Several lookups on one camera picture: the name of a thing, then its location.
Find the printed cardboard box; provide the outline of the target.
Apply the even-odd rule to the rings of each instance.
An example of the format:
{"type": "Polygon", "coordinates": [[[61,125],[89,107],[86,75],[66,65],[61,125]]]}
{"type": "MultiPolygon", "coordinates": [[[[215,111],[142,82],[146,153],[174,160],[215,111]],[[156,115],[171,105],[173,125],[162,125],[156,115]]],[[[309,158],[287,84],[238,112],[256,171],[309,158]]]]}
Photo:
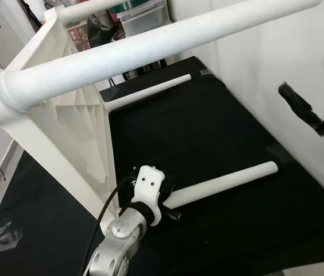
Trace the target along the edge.
{"type": "Polygon", "coordinates": [[[83,52],[91,48],[86,23],[78,23],[73,26],[67,26],[67,32],[78,52],[83,52]]]}

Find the black glossy container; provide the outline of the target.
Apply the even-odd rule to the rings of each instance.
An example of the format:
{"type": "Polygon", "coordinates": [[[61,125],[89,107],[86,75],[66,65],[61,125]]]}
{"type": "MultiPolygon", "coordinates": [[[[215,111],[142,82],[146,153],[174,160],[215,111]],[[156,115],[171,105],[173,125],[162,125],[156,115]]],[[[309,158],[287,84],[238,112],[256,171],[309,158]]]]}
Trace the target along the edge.
{"type": "Polygon", "coordinates": [[[91,48],[109,44],[117,33],[117,24],[108,10],[99,11],[87,18],[87,35],[91,48]]]}

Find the clear plastic sheet piece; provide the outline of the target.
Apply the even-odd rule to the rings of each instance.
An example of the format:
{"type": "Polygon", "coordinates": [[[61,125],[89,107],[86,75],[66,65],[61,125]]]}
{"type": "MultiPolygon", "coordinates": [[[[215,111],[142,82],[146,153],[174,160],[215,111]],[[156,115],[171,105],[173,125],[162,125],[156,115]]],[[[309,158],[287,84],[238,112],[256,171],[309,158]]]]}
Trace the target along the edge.
{"type": "Polygon", "coordinates": [[[22,230],[13,227],[12,221],[0,223],[0,252],[15,248],[22,237],[22,230]]]}

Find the clear plastic storage box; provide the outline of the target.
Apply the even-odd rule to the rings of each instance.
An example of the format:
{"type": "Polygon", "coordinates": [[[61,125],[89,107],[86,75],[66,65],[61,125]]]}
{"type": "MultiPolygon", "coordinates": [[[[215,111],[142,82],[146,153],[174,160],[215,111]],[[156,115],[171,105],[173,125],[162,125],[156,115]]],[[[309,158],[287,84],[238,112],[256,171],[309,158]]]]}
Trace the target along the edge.
{"type": "Polygon", "coordinates": [[[166,0],[129,0],[110,9],[127,37],[172,23],[166,0]]]}

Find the white plastic children table top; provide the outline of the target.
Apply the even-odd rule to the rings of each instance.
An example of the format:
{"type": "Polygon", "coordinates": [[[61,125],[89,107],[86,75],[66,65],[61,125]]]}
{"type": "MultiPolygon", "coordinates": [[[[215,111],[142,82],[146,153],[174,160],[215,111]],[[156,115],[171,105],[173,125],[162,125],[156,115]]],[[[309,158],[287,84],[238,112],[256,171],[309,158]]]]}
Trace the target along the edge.
{"type": "MultiPolygon", "coordinates": [[[[23,47],[10,73],[77,53],[61,19],[63,7],[45,11],[46,23],[23,47]]],[[[53,176],[92,216],[117,186],[109,111],[94,84],[64,90],[22,114],[0,99],[0,129],[53,176]]]]}

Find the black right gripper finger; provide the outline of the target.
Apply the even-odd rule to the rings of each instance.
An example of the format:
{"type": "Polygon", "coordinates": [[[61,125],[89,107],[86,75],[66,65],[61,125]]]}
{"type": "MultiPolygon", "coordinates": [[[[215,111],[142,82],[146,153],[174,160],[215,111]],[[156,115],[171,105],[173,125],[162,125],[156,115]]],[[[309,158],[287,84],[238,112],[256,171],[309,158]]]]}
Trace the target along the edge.
{"type": "Polygon", "coordinates": [[[313,111],[313,108],[309,103],[304,100],[301,95],[297,94],[290,85],[283,82],[278,87],[278,92],[283,97],[283,99],[288,103],[291,110],[300,118],[302,121],[306,122],[312,129],[316,132],[321,131],[322,119],[317,116],[313,111]]]}

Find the black tablecloth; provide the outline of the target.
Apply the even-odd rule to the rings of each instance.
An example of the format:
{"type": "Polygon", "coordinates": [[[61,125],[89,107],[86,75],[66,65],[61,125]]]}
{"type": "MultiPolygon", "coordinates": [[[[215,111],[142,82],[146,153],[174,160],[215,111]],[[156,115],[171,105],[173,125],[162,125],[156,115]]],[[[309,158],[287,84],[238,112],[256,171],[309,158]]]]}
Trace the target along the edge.
{"type": "MultiPolygon", "coordinates": [[[[177,189],[276,161],[277,140],[195,57],[102,92],[117,99],[167,79],[192,79],[110,113],[118,179],[150,165],[177,189]]],[[[324,261],[324,189],[295,160],[277,173],[182,206],[142,239],[130,276],[262,276],[324,261]]],[[[0,223],[23,237],[0,252],[0,276],[78,276],[94,216],[23,154],[0,223]]]]}

